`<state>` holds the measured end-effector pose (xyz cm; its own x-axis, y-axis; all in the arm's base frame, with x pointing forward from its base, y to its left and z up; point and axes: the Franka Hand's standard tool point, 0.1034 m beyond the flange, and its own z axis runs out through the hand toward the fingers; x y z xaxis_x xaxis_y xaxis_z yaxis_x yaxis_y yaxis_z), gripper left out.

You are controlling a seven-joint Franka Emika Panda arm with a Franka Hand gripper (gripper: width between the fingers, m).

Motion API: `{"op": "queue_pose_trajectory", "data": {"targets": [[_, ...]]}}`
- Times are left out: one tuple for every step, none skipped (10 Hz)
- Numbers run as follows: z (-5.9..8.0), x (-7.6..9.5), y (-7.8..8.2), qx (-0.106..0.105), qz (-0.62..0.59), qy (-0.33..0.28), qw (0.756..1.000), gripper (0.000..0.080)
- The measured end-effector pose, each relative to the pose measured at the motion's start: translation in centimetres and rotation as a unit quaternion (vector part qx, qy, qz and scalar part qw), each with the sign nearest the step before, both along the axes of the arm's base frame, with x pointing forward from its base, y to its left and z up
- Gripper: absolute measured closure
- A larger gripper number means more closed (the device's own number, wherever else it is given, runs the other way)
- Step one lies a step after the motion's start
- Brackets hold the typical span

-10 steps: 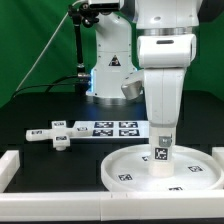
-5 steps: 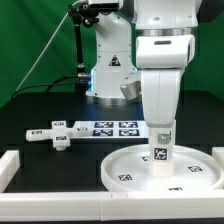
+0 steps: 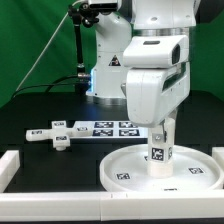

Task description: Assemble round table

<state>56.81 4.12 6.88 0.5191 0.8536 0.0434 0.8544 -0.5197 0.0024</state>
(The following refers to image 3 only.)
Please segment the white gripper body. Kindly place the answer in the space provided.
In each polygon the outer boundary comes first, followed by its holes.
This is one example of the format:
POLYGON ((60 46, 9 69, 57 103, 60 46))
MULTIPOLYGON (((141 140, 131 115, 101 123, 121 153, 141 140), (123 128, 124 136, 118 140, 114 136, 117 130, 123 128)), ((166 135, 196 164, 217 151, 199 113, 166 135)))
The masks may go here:
POLYGON ((142 127, 161 123, 188 96, 189 38, 135 36, 123 53, 128 117, 142 127))

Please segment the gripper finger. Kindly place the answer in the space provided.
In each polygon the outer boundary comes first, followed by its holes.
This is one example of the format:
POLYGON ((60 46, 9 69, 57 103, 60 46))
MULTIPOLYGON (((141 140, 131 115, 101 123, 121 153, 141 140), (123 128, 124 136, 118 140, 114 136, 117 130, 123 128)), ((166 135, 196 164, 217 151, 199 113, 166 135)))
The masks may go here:
POLYGON ((165 130, 165 122, 151 129, 151 143, 153 146, 165 144, 167 141, 167 132, 165 130))

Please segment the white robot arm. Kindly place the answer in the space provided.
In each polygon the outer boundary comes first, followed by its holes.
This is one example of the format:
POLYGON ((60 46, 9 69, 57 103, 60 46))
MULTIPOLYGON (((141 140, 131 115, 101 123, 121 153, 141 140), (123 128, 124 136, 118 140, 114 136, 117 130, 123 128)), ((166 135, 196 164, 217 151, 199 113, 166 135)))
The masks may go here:
POLYGON ((99 20, 95 99, 124 98, 130 121, 149 129, 153 145, 174 143, 170 114, 190 88, 189 29, 201 0, 132 0, 132 20, 116 19, 123 0, 87 0, 99 20))

